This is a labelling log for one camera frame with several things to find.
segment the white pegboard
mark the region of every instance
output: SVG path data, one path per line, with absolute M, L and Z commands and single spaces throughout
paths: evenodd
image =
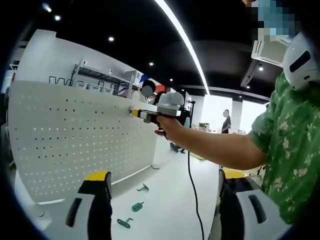
M 155 124 L 130 116 L 131 99 L 41 82 L 11 86 L 8 127 L 21 179 L 36 202 L 63 199 L 87 173 L 108 169 L 112 182 L 154 161 Z

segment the black ceiling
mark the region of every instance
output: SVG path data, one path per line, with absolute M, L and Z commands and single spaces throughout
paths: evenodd
M 265 62 L 264 71 L 255 71 L 251 88 L 240 87 L 252 61 L 252 28 L 256 27 L 241 0 L 166 2 L 191 40 L 210 87 L 270 96 L 282 69 Z M 34 29 L 57 31 L 58 38 L 105 53 L 168 87 L 203 86 L 185 44 L 154 1 L 61 0 L 48 4 L 52 12 L 41 10 Z M 53 14 L 61 15 L 61 21 L 54 21 Z M 108 42 L 109 36 L 115 41 Z M 187 91 L 205 94 L 199 89 Z

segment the hand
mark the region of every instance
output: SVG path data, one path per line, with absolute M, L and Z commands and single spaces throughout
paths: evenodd
M 173 141 L 174 136 L 179 132 L 179 130 L 183 129 L 183 126 L 174 117 L 157 116 L 156 120 L 166 132 L 166 138 L 168 140 Z M 156 130 L 154 132 L 159 136 L 165 135 L 163 131 Z

